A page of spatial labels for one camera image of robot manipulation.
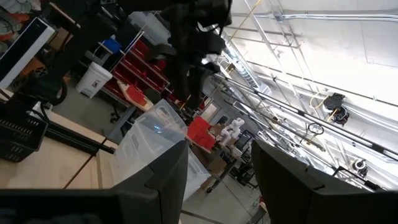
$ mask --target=red box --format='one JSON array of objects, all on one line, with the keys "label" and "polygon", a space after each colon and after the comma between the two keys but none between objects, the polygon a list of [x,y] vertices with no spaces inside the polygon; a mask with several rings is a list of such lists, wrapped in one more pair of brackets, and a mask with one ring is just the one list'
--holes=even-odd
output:
[{"label": "red box", "polygon": [[144,94],[133,85],[129,85],[126,93],[129,95],[130,99],[134,100],[141,106],[144,106],[147,103]]}]

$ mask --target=clear plastic bin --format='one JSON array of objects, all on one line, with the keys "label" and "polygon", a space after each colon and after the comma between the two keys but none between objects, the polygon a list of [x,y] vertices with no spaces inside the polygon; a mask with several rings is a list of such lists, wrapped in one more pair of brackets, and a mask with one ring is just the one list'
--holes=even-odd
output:
[{"label": "clear plastic bin", "polygon": [[161,100],[145,112],[127,132],[111,162],[115,184],[134,175],[185,139],[187,126],[173,108]]},{"label": "clear plastic bin", "polygon": [[200,186],[211,176],[201,164],[196,155],[189,149],[187,185],[185,187],[184,201],[191,197]]}]

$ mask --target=yellow cable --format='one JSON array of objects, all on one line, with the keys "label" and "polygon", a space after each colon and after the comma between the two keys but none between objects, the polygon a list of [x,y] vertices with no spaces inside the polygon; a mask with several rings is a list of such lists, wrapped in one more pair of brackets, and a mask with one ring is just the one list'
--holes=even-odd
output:
[{"label": "yellow cable", "polygon": [[317,97],[317,96],[319,95],[319,93],[321,93],[321,91],[318,91],[318,93],[315,94],[315,96],[313,96],[313,97],[311,98],[311,100],[310,100],[310,107],[311,107],[312,109],[317,109],[318,107],[320,107],[320,106],[322,105],[322,103],[324,102],[324,100],[327,98],[327,97],[326,97],[325,99],[323,99],[322,102],[321,102],[318,106],[313,107],[313,106],[312,106],[312,100],[313,100],[315,97]]},{"label": "yellow cable", "polygon": [[331,118],[333,117],[333,115],[335,115],[336,112],[337,112],[337,109],[335,109],[335,111],[330,115],[330,117],[328,118],[327,122],[329,122],[331,120]]}]

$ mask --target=metal frame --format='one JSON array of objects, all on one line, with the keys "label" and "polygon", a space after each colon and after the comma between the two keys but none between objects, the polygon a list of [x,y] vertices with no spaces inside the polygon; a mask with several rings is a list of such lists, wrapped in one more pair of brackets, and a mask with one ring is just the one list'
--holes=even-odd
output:
[{"label": "metal frame", "polygon": [[71,129],[65,128],[52,121],[49,121],[45,136],[93,156],[95,156],[100,149],[110,154],[114,153],[113,148],[105,146],[98,141],[92,140],[91,138],[72,131]]},{"label": "metal frame", "polygon": [[398,153],[386,149],[383,146],[380,146],[372,141],[369,141],[367,139],[362,138],[361,136],[358,136],[356,134],[353,134],[345,129],[341,129],[339,127],[336,127],[330,123],[327,123],[321,119],[315,118],[312,115],[301,111],[297,108],[294,108],[292,106],[289,106],[277,99],[274,99],[272,97],[269,97],[263,93],[258,92],[257,90],[254,90],[252,88],[249,88],[247,86],[244,86],[230,78],[223,77],[222,75],[215,74],[215,77],[220,78],[222,80],[226,80],[228,83],[231,83],[237,87],[240,87],[243,90],[246,90],[248,92],[251,92],[255,95],[257,95],[259,98],[266,100],[270,105],[275,106],[276,108],[280,109],[281,111],[290,114],[292,116],[295,116],[298,119],[301,119],[302,121],[306,123],[318,123],[319,125],[323,126],[325,128],[325,131],[328,131],[329,134],[347,142],[348,144],[351,144],[354,147],[358,148],[365,148],[365,149],[371,149],[373,151],[379,152],[380,154],[390,157],[391,159],[398,161]]}]

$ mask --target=white robot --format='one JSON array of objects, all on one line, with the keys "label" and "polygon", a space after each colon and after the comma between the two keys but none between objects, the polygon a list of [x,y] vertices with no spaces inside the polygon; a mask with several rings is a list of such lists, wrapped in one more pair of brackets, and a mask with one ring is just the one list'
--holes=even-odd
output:
[{"label": "white robot", "polygon": [[236,118],[227,127],[221,130],[220,136],[222,137],[221,143],[227,144],[231,138],[237,138],[241,133],[240,127],[244,124],[244,120]]}]

